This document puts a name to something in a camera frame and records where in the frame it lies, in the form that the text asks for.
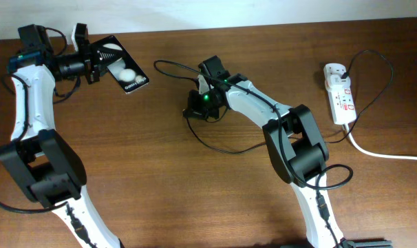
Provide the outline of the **black smartphone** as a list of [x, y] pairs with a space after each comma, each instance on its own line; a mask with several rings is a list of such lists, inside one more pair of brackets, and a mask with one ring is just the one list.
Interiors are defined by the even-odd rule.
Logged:
[[110, 62], [101, 61], [101, 63], [106, 67], [107, 72], [116, 80], [124, 93], [131, 94], [148, 85], [150, 82], [149, 77], [114, 35], [98, 40], [94, 42], [94, 45], [97, 45], [98, 48], [112, 48], [123, 51], [123, 57], [121, 59]]

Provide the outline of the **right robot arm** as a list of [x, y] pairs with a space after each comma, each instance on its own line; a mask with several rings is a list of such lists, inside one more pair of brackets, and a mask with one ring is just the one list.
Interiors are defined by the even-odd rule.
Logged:
[[242, 74], [232, 75], [218, 56], [201, 62], [196, 90], [189, 93], [185, 118], [218, 119], [225, 107], [261, 128], [270, 162], [283, 182], [292, 187], [312, 247], [347, 247], [334, 217], [328, 192], [329, 151], [312, 112], [305, 105], [291, 107], [270, 98]]

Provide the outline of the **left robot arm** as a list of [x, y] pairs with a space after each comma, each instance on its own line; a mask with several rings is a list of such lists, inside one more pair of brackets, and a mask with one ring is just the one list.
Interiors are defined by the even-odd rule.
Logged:
[[53, 96], [55, 83], [63, 79], [84, 76], [89, 84], [97, 82], [110, 64], [127, 56], [126, 50], [114, 36], [89, 42], [87, 26], [78, 23], [73, 29], [75, 51], [55, 54], [47, 31], [35, 24], [18, 29], [23, 48], [8, 63], [16, 117], [0, 161], [23, 194], [41, 204], [38, 212], [57, 215], [80, 246], [121, 247], [89, 197], [81, 159], [56, 131]]

